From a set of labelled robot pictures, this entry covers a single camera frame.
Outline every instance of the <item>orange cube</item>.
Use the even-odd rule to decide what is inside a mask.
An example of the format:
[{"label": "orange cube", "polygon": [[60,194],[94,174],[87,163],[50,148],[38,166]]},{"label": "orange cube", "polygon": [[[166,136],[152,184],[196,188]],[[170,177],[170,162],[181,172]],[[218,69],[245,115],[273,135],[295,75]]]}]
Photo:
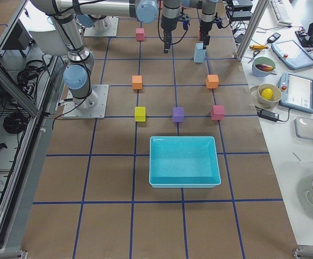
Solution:
[{"label": "orange cube", "polygon": [[219,76],[217,74],[208,74],[205,84],[208,89],[216,89],[219,86]]},{"label": "orange cube", "polygon": [[142,89],[142,76],[133,76],[133,89],[134,90]]}]

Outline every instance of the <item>blue plastic tray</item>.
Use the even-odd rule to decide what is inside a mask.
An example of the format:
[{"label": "blue plastic tray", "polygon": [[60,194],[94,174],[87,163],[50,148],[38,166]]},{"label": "blue plastic tray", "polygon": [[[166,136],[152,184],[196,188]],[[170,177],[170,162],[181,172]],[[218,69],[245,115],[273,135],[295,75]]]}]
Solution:
[{"label": "blue plastic tray", "polygon": [[214,137],[151,137],[149,183],[154,188],[221,184]]}]

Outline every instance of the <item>keyboard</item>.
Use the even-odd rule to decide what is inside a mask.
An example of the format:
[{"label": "keyboard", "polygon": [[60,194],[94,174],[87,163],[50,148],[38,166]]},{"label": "keyboard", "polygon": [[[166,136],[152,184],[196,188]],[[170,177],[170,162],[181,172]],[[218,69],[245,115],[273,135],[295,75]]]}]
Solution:
[{"label": "keyboard", "polygon": [[270,6],[272,7],[272,13],[276,18],[277,25],[287,26],[293,23],[293,20],[290,18],[287,7],[284,4],[284,1],[288,0],[270,0]]}]

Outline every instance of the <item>cube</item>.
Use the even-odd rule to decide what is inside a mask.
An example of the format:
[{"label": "cube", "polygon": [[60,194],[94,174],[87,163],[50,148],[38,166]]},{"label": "cube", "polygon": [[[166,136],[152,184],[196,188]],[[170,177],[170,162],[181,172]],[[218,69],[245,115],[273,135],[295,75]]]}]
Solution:
[{"label": "cube", "polygon": [[206,55],[206,50],[203,50],[203,42],[196,43],[194,46],[194,54],[193,54],[193,61],[195,63],[203,63]]},{"label": "cube", "polygon": [[208,89],[216,89],[219,86],[219,76],[217,74],[208,74],[205,84]]},{"label": "cube", "polygon": [[183,122],[184,121],[184,107],[174,107],[173,108],[173,122]]},{"label": "cube", "polygon": [[133,89],[134,90],[142,89],[142,76],[133,76]]},{"label": "cube", "polygon": [[144,28],[136,28],[136,40],[144,41]]},{"label": "cube", "polygon": [[225,116],[225,108],[223,105],[213,105],[211,108],[211,119],[221,120]]},{"label": "cube", "polygon": [[135,121],[145,121],[145,107],[135,107]]}]

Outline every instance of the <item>metal base plate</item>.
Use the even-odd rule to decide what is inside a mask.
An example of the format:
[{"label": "metal base plate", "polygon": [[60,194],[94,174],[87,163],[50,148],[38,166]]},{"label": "metal base plate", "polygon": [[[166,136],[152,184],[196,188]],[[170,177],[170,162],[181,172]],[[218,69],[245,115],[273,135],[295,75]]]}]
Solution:
[{"label": "metal base plate", "polygon": [[[106,112],[106,104],[108,97],[108,85],[92,85],[92,91],[94,91],[98,95],[98,102],[94,107],[89,108],[79,108],[74,109],[74,102],[67,102],[64,106],[63,113],[74,109],[72,112],[64,114],[63,117],[65,119],[103,119],[105,117]],[[72,98],[72,94],[68,91],[67,98]]]},{"label": "metal base plate", "polygon": [[113,17],[111,20],[111,26],[107,31],[95,31],[93,28],[86,28],[84,37],[85,38],[100,38],[100,37],[115,37],[117,36],[118,30],[118,17]]}]

